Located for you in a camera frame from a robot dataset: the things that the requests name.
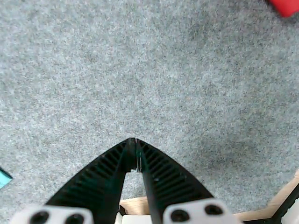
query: screw hole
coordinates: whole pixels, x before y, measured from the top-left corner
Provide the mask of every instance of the screw hole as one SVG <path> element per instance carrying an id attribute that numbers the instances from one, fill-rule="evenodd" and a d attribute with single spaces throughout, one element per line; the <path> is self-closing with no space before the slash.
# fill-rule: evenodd
<path id="1" fill-rule="evenodd" d="M 84 217 L 82 215 L 73 214 L 66 219 L 65 224 L 83 224 L 83 222 Z"/>
<path id="2" fill-rule="evenodd" d="M 175 210 L 171 214 L 173 222 L 185 222 L 190 219 L 189 214 L 184 210 Z"/>
<path id="3" fill-rule="evenodd" d="M 208 215 L 221 215 L 223 213 L 221 208 L 213 204 L 206 206 L 205 211 Z"/>
<path id="4" fill-rule="evenodd" d="M 30 224 L 44 224 L 48 218 L 49 213 L 47 211 L 40 211 L 31 217 Z"/>

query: white plastic part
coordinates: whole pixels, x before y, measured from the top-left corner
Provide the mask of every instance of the white plastic part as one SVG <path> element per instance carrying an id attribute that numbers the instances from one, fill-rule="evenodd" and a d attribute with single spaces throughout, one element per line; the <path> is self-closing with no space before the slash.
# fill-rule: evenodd
<path id="1" fill-rule="evenodd" d="M 71 208 L 60 206 L 29 206 L 18 212 L 11 219 L 10 224 L 29 224 L 33 215 L 40 211 L 49 213 L 49 218 L 45 224 L 64 224 L 66 219 L 73 214 L 80 214 L 84 218 L 83 224 L 93 224 L 93 215 L 88 209 Z"/>
<path id="2" fill-rule="evenodd" d="M 122 224 L 152 224 L 150 215 L 124 215 Z"/>
<path id="3" fill-rule="evenodd" d="M 221 208 L 222 214 L 208 215 L 205 208 L 208 205 L 216 205 Z M 185 221 L 184 224 L 241 224 L 226 207 L 226 205 L 216 198 L 202 199 L 187 203 L 174 204 L 166 208 L 163 214 L 163 224 L 178 224 L 173 222 L 171 214 L 175 210 L 184 210 L 189 214 L 190 219 Z"/>
<path id="4" fill-rule="evenodd" d="M 122 223 L 122 217 L 123 217 L 123 216 L 118 212 L 118 213 L 116 214 L 114 224 L 121 224 L 121 223 Z"/>
<path id="5" fill-rule="evenodd" d="M 292 207 L 281 218 L 281 224 L 299 224 L 299 199 L 295 200 Z"/>

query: gray carpet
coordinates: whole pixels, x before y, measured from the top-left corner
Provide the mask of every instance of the gray carpet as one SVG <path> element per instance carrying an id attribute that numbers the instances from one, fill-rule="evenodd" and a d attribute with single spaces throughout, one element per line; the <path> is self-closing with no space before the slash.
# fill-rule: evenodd
<path id="1" fill-rule="evenodd" d="M 299 167 L 298 36 L 262 0 L 2 1 L 0 223 L 128 137 L 264 207 Z"/>

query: wooden board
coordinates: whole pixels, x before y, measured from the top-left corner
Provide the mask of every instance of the wooden board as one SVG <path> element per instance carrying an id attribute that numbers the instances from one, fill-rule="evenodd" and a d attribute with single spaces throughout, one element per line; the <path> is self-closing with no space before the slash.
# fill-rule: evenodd
<path id="1" fill-rule="evenodd" d="M 278 194 L 269 202 L 266 208 L 256 211 L 247 211 L 235 214 L 241 221 L 270 218 L 285 201 L 289 194 L 299 184 L 299 170 L 296 172 L 294 179 L 287 183 Z M 127 214 L 129 215 L 149 215 L 149 206 L 146 197 L 136 197 L 122 200 L 120 202 Z"/>

